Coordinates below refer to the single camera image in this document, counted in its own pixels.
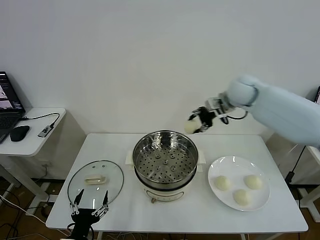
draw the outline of laptop screen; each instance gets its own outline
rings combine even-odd
[[[4,71],[0,71],[0,112],[24,111]]]

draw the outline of laptop keyboard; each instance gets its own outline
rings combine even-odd
[[[0,129],[9,129],[17,121],[17,116],[0,117]]]

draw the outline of white plate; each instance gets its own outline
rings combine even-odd
[[[247,187],[244,177],[257,175],[263,182],[262,189],[253,190]],[[215,178],[226,176],[232,183],[228,191],[222,191],[215,185]],[[269,200],[270,186],[268,178],[252,162],[239,156],[224,156],[215,160],[209,167],[208,181],[214,194],[226,205],[240,211],[255,211],[262,208]],[[236,190],[244,189],[251,195],[251,203],[246,206],[239,205],[233,197]]]

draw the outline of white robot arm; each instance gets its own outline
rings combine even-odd
[[[227,91],[193,111],[185,131],[205,132],[216,117],[228,124],[226,112],[235,107],[251,113],[255,120],[294,143],[320,147],[320,106],[248,75],[232,81]]]

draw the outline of stainless steel pot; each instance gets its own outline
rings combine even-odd
[[[172,191],[182,188],[194,177],[198,150],[187,136],[161,130],[139,140],[132,160],[143,184],[158,191]]]

